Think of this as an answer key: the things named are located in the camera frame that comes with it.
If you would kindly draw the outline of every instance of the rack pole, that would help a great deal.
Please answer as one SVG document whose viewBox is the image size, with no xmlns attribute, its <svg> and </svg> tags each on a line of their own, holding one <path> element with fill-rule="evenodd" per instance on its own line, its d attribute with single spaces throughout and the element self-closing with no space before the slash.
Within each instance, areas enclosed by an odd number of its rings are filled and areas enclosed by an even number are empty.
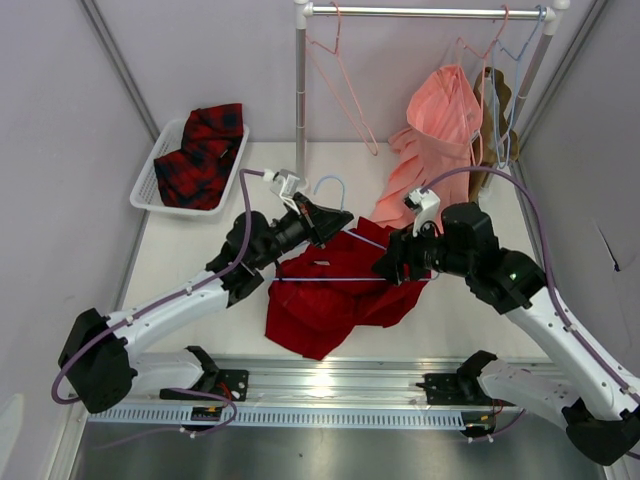
<svg viewBox="0 0 640 480">
<path fill-rule="evenodd" d="M 531 85 L 538 73 L 542 59 L 549 47 L 551 38 L 558 29 L 560 19 L 569 8 L 570 0 L 553 0 L 553 8 L 545 7 L 542 15 L 545 22 L 543 34 L 534 52 L 533 59 L 525 74 L 516 102 L 519 115 L 527 99 Z M 306 180 L 306 112 L 305 112 L 305 74 L 306 74 L 306 29 L 307 17 L 314 15 L 334 16 L 338 9 L 333 5 L 314 5 L 309 0 L 294 0 L 296 7 L 296 173 Z M 400 7 L 340 7 L 344 16 L 366 17 L 409 17 L 409 18 L 466 18 L 501 20 L 506 11 L 498 9 L 466 9 L 466 8 L 400 8 Z M 509 10 L 509 20 L 537 21 L 540 11 L 535 9 Z"/>
</svg>

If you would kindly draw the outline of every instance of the plaid cloth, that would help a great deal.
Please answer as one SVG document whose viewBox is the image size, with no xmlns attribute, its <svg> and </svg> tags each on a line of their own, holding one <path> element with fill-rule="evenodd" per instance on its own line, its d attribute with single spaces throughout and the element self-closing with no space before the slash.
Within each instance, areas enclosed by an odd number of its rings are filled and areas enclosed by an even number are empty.
<svg viewBox="0 0 640 480">
<path fill-rule="evenodd" d="M 360 217 L 355 233 L 388 246 L 393 229 Z M 308 247 L 282 262 L 283 277 L 371 278 L 382 250 L 346 233 L 324 249 Z M 418 301 L 427 282 L 278 282 L 269 287 L 265 336 L 307 358 L 322 360 L 358 325 L 396 325 Z"/>
<path fill-rule="evenodd" d="M 154 160 L 162 203 L 197 210 L 217 207 L 243 133 L 240 103 L 191 112 L 180 150 Z"/>
</svg>

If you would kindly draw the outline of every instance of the pink garment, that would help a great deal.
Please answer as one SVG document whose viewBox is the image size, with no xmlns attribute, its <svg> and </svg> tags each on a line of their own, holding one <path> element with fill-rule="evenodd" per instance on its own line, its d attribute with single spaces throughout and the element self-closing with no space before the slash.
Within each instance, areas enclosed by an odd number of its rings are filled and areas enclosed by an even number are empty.
<svg viewBox="0 0 640 480">
<path fill-rule="evenodd" d="M 458 65 L 432 73 L 414 93 L 407 109 L 410 127 L 389 139 L 400 163 L 376 202 L 371 220 L 381 227 L 404 228 L 414 215 L 404 196 L 438 175 L 471 165 L 471 136 L 480 129 L 482 112 L 467 78 Z M 453 175 L 433 190 L 440 197 L 440 213 L 469 199 L 469 174 Z"/>
</svg>

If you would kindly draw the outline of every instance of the basket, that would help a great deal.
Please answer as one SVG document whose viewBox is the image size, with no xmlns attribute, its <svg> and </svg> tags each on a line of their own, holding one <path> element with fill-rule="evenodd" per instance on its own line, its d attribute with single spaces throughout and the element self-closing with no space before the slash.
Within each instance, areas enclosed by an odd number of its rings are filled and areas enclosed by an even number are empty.
<svg viewBox="0 0 640 480">
<path fill-rule="evenodd" d="M 151 150 L 147 161 L 144 162 L 142 171 L 140 172 L 140 175 L 136 180 L 136 184 L 133 187 L 133 191 L 129 196 L 129 201 L 134 207 L 149 210 L 150 212 L 187 215 L 192 217 L 214 216 L 220 213 L 224 208 L 224 205 L 227 202 L 227 198 L 229 197 L 229 192 L 231 191 L 231 187 L 233 186 L 233 182 L 238 173 L 240 162 L 242 161 L 242 153 L 244 152 L 244 147 L 247 144 L 247 139 L 249 138 L 249 127 L 244 125 L 244 135 L 242 137 L 242 143 L 240 144 L 240 148 L 238 149 L 238 155 L 236 156 L 236 160 L 233 163 L 231 173 L 229 174 L 227 185 L 224 187 L 222 197 L 220 197 L 220 203 L 216 208 L 212 210 L 195 210 L 191 208 L 165 206 L 162 203 L 162 199 L 160 198 L 156 171 L 153 168 L 153 161 L 156 158 L 162 157 L 163 155 L 166 155 L 167 153 L 173 152 L 180 148 L 182 144 L 182 132 L 184 131 L 184 126 L 186 123 L 186 120 L 172 120 L 162 130 L 162 133 L 153 146 L 153 150 Z"/>
</svg>

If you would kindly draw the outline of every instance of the brown garment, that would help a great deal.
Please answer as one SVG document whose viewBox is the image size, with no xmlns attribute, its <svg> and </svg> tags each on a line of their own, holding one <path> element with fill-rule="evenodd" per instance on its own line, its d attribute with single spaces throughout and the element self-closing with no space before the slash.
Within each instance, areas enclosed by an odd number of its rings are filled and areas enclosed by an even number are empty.
<svg viewBox="0 0 640 480">
<path fill-rule="evenodd" d="M 487 77 L 485 82 L 491 78 L 491 67 L 487 67 L 484 69 L 484 74 Z M 476 83 L 473 86 L 473 93 L 480 102 L 482 98 L 480 89 L 482 88 L 482 74 L 478 75 L 476 79 Z M 500 102 L 499 108 L 499 116 L 498 116 L 498 125 L 500 128 L 500 133 L 498 138 L 502 138 L 502 136 L 506 133 L 509 128 L 509 122 L 505 118 L 505 111 L 507 110 L 507 105 L 509 105 L 509 100 L 511 99 L 511 89 L 504 82 L 504 73 L 500 70 L 496 70 L 496 85 L 494 85 L 496 89 L 496 95 L 498 97 L 498 101 Z M 487 98 L 485 95 L 484 98 L 484 114 L 482 116 L 482 126 L 480 127 L 480 135 L 482 136 L 482 145 L 483 145 L 483 156 L 481 165 L 486 167 L 491 167 L 495 165 L 498 161 L 498 156 L 494 149 L 490 147 L 490 145 L 494 142 L 493 136 L 493 105 L 491 97 Z M 520 156 L 520 144 L 518 142 L 518 135 L 513 130 L 509 132 L 509 136 L 511 137 L 511 152 L 510 158 L 511 161 L 515 162 Z M 476 138 L 473 142 L 473 154 L 475 158 L 480 158 L 480 138 Z M 482 183 L 488 174 L 484 172 L 472 172 L 471 177 L 469 179 L 469 200 L 472 202 L 477 201 L 478 193 L 480 192 L 480 188 L 482 187 Z"/>
</svg>

